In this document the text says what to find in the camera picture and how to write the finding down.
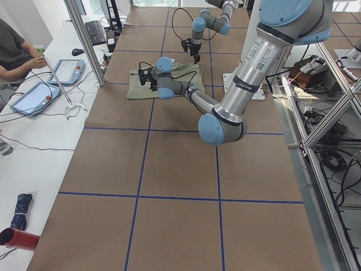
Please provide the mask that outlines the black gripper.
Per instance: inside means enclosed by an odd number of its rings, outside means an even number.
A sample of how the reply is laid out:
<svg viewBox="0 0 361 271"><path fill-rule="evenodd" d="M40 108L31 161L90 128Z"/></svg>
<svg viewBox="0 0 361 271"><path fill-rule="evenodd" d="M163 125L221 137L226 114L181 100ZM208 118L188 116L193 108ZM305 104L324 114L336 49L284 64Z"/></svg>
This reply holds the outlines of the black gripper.
<svg viewBox="0 0 361 271"><path fill-rule="evenodd" d="M190 55L193 56L195 64L197 64L201 59L201 56L199 55L200 49L201 44L190 43Z"/></svg>
<svg viewBox="0 0 361 271"><path fill-rule="evenodd" d="M150 74L149 75L149 81L151 83L150 90L151 91L157 91L158 87L157 87L157 79L156 79L156 77L154 75Z"/></svg>

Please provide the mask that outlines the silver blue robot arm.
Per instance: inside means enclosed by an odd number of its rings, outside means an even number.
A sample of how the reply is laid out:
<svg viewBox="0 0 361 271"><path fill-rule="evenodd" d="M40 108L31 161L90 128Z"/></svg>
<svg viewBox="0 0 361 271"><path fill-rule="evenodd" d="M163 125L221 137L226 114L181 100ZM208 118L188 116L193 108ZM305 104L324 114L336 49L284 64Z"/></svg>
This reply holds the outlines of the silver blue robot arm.
<svg viewBox="0 0 361 271"><path fill-rule="evenodd" d="M175 80L173 62L161 57L141 84L151 83L161 99L184 96L202 112L198 123L201 139L214 146L236 142L246 134L243 113L284 48L325 41L331 33L333 1L261 1L257 35L220 102L190 82Z"/></svg>
<svg viewBox="0 0 361 271"><path fill-rule="evenodd" d="M220 8L222 12L218 17L215 17L205 8L201 10L198 17L193 20L192 35L189 39L182 42L182 46L185 52L190 49L190 56L194 58L195 64L197 64L201 58L199 51L201 49L205 28L224 36L227 35L231 28L231 16L238 6L237 1L210 0L206 1L206 3Z"/></svg>

